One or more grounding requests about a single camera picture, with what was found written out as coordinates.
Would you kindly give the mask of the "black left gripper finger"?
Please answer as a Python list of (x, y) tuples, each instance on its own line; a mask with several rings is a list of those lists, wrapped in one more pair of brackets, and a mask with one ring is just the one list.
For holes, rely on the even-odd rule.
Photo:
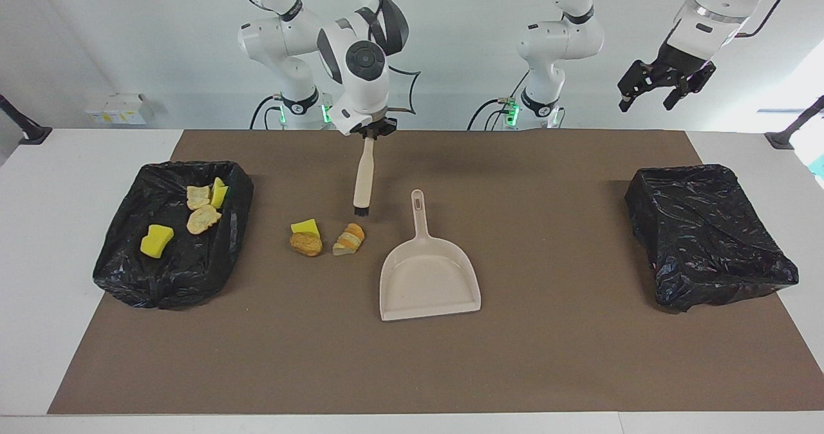
[(671, 93), (669, 93), (664, 100), (664, 108), (670, 111), (680, 100), (689, 94), (700, 93), (716, 70), (716, 66), (703, 66), (689, 77), (685, 77), (682, 74), (678, 75)]
[(633, 62), (618, 82), (618, 90), (621, 93), (619, 103), (621, 112), (629, 111), (630, 106), (639, 96), (654, 88), (656, 85), (651, 76), (651, 66), (642, 61)]

